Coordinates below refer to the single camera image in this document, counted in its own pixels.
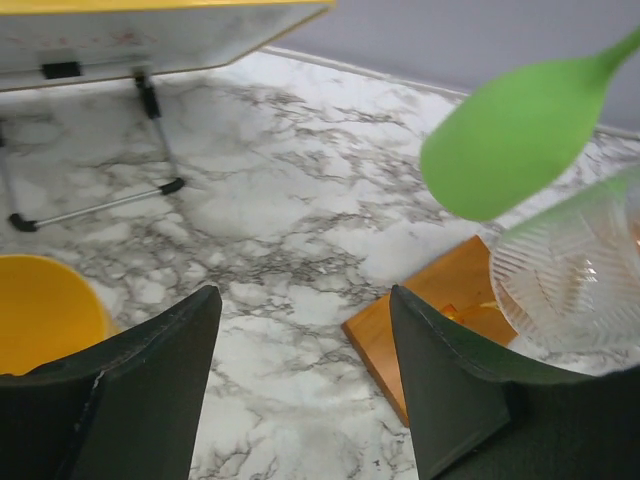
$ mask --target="clear plastic cup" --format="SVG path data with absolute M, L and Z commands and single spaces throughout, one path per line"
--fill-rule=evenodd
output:
M 551 352 L 640 344 L 640 166 L 507 231 L 491 253 L 498 305 Z

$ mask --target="white marble surface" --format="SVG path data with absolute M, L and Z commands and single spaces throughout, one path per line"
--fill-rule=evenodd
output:
M 74 266 L 125 327 L 220 286 L 192 480 L 415 480 L 409 433 L 340 324 L 474 233 L 491 239 L 640 152 L 600 136 L 553 189 L 476 225 L 438 207 L 417 169 L 453 99 L 266 54 L 157 84 L 188 187 L 37 234 L 0 225 L 0 244 Z M 31 217 L 166 172 L 128 82 L 0 94 L 0 116 Z M 550 360 L 604 371 L 636 353 Z

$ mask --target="marble floor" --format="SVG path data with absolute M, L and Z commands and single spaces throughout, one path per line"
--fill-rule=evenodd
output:
M 415 480 L 409 432 L 340 324 L 469 236 L 490 241 L 640 153 L 597 136 L 553 188 L 478 225 L 440 208 L 417 168 L 453 97 L 264 53 L 157 85 L 188 186 L 36 234 L 1 225 L 0 251 L 72 265 L 123 327 L 220 287 L 191 480 Z M 129 82 L 3 93 L 0 117 L 28 216 L 167 174 Z M 636 354 L 586 364 L 605 371 Z

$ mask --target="wall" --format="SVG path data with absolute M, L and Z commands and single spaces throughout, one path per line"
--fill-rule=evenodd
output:
M 640 0 L 337 0 L 277 46 L 468 91 L 517 65 L 582 55 L 640 24 Z M 640 131 L 640 55 L 602 117 Z

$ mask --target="yellow bucket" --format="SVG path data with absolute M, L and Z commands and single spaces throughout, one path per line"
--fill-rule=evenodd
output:
M 0 256 L 0 374 L 23 375 L 115 333 L 80 274 L 47 257 Z

